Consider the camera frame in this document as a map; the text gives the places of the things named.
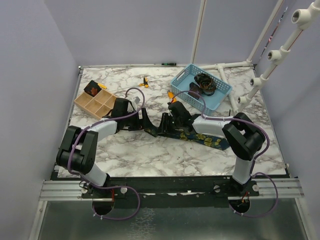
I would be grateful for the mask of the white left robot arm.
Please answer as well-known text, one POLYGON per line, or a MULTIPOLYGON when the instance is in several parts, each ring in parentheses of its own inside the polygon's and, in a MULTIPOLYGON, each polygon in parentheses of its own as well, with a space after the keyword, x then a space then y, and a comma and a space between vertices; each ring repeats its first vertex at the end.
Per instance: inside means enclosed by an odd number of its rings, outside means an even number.
POLYGON ((98 142, 124 127, 142 130, 144 120, 148 118, 145 107, 137 108, 132 101, 117 98, 113 109, 101 120, 86 127, 67 127, 56 155, 56 164, 93 186, 97 196, 106 197, 116 186, 111 186, 110 175, 95 163, 98 142))

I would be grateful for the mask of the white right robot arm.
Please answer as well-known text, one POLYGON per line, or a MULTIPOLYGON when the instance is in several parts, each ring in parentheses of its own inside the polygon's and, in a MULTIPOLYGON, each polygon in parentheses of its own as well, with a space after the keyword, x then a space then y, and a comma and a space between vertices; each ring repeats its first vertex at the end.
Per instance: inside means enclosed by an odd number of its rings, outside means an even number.
POLYGON ((266 140, 263 130, 242 112, 231 118, 192 115, 179 101, 169 103, 168 110, 169 113, 162 114, 158 134, 174 138, 185 136, 209 144, 222 137, 217 146, 227 144, 236 156, 229 189, 236 196, 246 192, 254 159, 266 140))

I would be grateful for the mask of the blue yellow floral tie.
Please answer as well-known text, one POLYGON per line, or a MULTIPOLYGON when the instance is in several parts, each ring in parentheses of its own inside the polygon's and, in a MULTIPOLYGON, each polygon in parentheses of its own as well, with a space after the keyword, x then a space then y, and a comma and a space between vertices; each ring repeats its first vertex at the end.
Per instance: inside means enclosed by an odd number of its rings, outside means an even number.
POLYGON ((175 131, 174 133, 157 133, 154 129, 144 129, 144 131, 153 137, 165 137, 182 141, 195 142, 210 148, 226 150, 230 147, 228 141, 219 136, 207 135, 202 133, 185 133, 184 131, 175 131))

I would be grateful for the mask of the wooden compartment tray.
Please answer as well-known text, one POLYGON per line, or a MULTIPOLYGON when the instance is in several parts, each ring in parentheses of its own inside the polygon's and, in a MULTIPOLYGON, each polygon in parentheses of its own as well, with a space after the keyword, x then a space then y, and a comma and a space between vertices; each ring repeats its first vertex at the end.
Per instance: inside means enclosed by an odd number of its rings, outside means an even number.
POLYGON ((102 89, 95 96, 82 92, 75 100, 75 105, 91 117, 100 120, 111 113, 114 107, 116 96, 105 89, 102 89))

